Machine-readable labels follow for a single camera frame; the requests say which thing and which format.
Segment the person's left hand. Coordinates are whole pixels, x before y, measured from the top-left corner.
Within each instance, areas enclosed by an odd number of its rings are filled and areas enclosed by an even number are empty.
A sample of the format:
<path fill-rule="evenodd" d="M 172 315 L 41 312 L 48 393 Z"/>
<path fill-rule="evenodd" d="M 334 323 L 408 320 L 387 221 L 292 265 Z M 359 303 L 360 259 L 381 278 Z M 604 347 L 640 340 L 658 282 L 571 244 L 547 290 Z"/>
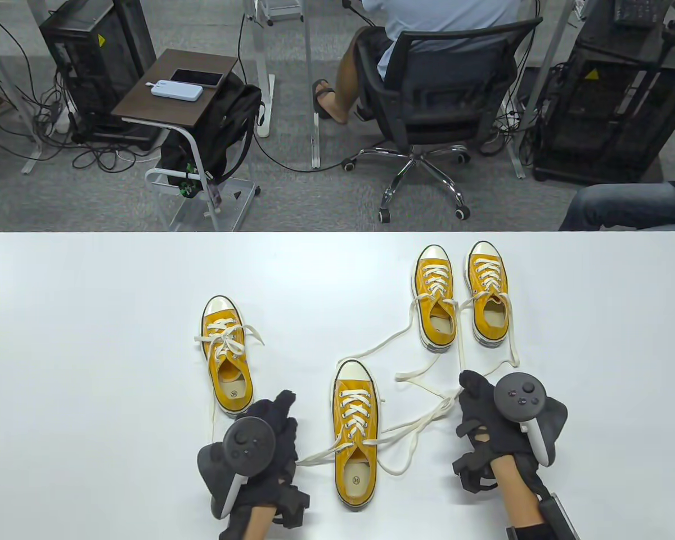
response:
<path fill-rule="evenodd" d="M 293 485 L 298 422 L 289 416 L 296 396 L 284 389 L 275 399 L 261 399 L 238 416 L 260 417 L 273 430 L 276 447 L 272 461 L 256 476 L 248 479 L 237 493 L 227 529 L 220 539 L 264 539 L 272 524 L 296 529 L 303 524 L 309 496 Z"/>

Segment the person's right hand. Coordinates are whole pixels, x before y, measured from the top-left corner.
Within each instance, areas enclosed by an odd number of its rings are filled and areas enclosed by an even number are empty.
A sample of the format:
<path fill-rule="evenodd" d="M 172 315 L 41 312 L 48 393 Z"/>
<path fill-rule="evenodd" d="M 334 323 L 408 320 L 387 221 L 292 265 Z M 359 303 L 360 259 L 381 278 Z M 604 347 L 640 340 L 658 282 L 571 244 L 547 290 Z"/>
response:
<path fill-rule="evenodd" d="M 456 429 L 459 437 L 468 435 L 481 465 L 489 465 L 499 457 L 526 457 L 532 465 L 537 460 L 517 422 L 503 416 L 494 400 L 495 387 L 476 371 L 465 370 L 459 376 L 462 392 L 458 396 L 462 422 Z"/>

